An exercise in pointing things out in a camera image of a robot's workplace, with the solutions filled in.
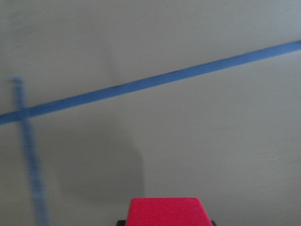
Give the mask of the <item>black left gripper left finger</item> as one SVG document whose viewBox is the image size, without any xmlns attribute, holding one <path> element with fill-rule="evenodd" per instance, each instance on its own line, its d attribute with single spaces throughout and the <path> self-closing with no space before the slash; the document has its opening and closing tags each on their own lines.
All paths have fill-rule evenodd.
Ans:
<svg viewBox="0 0 301 226">
<path fill-rule="evenodd" d="M 117 226 L 125 226 L 126 225 L 126 220 L 118 220 L 117 221 Z"/>
</svg>

